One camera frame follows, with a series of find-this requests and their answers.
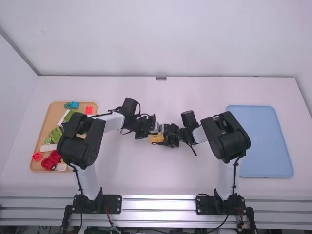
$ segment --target green toy block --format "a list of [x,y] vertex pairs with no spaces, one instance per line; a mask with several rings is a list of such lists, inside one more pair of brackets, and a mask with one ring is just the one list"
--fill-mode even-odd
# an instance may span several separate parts
[[52,141],[54,143],[58,143],[60,137],[62,136],[62,131],[61,129],[57,126],[55,129],[53,129],[50,133],[49,136],[51,137]]
[[69,122],[70,118],[72,117],[73,113],[76,111],[70,110],[67,115],[64,117],[64,121]]
[[43,141],[43,144],[44,144],[44,145],[49,145],[49,144],[51,144],[51,138],[45,138],[44,141]]

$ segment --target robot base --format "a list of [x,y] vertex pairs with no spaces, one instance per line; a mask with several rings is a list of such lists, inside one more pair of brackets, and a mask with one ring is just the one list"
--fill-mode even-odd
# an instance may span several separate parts
[[214,196],[197,195],[195,201],[197,215],[246,215],[245,199],[237,194],[223,201],[215,189]]
[[110,214],[115,215],[121,213],[121,204],[122,196],[103,195],[101,189],[94,201],[90,201],[83,195],[75,195],[72,205],[72,213],[106,214],[108,211]]

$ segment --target yellow object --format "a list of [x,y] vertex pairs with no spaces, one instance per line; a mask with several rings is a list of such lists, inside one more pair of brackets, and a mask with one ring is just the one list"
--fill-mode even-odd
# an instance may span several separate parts
[[155,145],[164,141],[164,135],[162,133],[149,135],[149,141],[151,144]]

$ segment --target white wall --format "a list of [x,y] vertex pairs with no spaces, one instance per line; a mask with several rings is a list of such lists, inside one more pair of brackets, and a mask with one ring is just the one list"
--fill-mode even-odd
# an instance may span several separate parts
[[37,79],[36,73],[0,35],[0,174]]
[[312,113],[311,10],[310,0],[0,0],[0,27],[41,75],[293,76]]

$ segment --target blue tray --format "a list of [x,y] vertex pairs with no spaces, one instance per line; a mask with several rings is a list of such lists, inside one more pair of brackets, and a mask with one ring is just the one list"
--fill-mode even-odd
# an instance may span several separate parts
[[241,177],[290,178],[293,165],[275,109],[271,106],[228,106],[248,133],[251,147],[241,165]]

